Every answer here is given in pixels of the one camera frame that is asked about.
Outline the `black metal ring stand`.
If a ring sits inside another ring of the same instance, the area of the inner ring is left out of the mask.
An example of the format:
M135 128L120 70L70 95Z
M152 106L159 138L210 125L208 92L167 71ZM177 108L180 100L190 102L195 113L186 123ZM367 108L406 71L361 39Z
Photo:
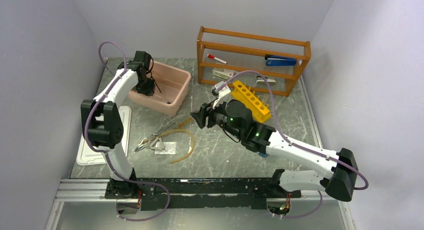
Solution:
M154 59L151 58L149 68L146 72L147 78L154 81L153 87L152 87L152 90L151 90L151 96L156 98L157 100L159 100L161 102L164 102L166 104L170 104L171 102L163 96L163 93L162 93L160 87L158 86L158 82L153 77L152 71L153 71L153 68L154 68L154 63L155 63Z

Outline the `small white paper packet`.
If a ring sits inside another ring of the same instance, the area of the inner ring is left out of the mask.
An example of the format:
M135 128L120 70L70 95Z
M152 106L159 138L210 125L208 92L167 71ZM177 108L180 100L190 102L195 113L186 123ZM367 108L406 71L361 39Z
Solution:
M164 142L164 144L166 146L166 152L154 151L154 153L159 155L175 155L176 154L177 142Z

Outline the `amber rubber tubing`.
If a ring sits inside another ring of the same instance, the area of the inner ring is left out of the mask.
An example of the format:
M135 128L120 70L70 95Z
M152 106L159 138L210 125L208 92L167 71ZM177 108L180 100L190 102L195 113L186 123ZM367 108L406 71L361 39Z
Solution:
M168 135L174 135L174 134L186 134L187 135L187 140L185 143L180 144L181 147L185 148L184 154L181 155L179 158L171 160L169 162L170 165L179 163L185 159L187 159L188 157L190 157L192 155L192 153L195 150L196 147L196 140L195 140L195 136L194 134L186 129L174 129L174 130L168 130L165 131L164 133L159 134L156 139L162 138L162 137L166 137Z

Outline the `metal crucible tongs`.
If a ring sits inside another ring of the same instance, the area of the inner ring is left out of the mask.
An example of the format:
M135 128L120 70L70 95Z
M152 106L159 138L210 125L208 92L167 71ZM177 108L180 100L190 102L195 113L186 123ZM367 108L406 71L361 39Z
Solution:
M165 130L171 129L171 127L176 123L173 117L169 116L163 120L161 126L151 135L146 138L143 138L142 141L136 146L134 152L139 152L143 149L149 148L154 142L154 139L163 133Z

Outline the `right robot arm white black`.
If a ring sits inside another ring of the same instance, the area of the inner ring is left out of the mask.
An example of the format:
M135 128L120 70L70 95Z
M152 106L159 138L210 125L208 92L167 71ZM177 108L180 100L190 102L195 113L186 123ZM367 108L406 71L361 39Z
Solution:
M343 202L352 200L359 170L351 150L327 150L283 137L274 127L254 120L252 111L238 100L216 108L204 103L190 115L201 129L218 126L249 151L284 157L308 168L306 171L275 170L269 187L275 197L311 190L326 192Z

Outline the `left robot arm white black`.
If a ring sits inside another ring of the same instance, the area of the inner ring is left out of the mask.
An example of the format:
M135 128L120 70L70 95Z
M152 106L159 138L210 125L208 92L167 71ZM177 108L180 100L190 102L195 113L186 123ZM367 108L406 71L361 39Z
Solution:
M140 192L122 145L124 126L119 107L128 93L146 80L151 60L147 52L136 51L133 60L123 62L99 95L80 106L83 137L94 152L101 153L109 168L106 198L132 198Z

